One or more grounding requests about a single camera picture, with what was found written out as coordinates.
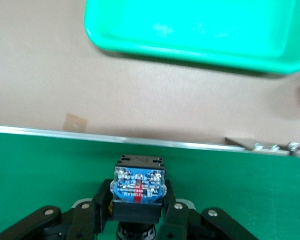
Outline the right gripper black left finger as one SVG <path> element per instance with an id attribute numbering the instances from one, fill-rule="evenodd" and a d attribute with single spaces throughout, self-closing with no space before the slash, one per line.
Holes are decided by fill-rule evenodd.
<path id="1" fill-rule="evenodd" d="M 91 200 L 82 200 L 74 208 L 43 206 L 0 232 L 0 240 L 95 240 L 107 221 L 112 199 L 111 179 L 106 179 Z"/>

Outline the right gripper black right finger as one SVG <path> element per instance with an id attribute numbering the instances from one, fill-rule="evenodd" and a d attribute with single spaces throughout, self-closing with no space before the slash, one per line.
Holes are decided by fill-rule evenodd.
<path id="1" fill-rule="evenodd" d="M 156 233 L 158 240 L 256 240 L 257 237 L 221 208 L 201 212 L 176 200 L 172 182 L 166 180 L 164 218 Z"/>

